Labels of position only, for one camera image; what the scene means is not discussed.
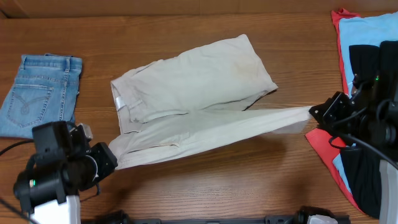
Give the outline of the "beige cotton shorts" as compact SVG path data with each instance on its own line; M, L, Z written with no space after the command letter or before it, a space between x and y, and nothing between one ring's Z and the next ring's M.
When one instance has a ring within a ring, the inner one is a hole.
M244 34L132 69L111 82L118 168L171 161L264 133L298 133L309 108L255 110L275 91Z

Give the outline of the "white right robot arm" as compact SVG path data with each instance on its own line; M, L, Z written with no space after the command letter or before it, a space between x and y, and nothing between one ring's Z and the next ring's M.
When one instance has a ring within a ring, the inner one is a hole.
M380 223L397 223L397 113L394 102L337 92L310 108L337 151L333 166L359 209Z

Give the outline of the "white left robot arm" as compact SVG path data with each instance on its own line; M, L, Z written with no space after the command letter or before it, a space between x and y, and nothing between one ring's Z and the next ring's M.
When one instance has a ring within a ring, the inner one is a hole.
M104 142L81 155L40 165L28 171L27 195L20 203L33 222L81 224L80 192L98 187L117 165Z

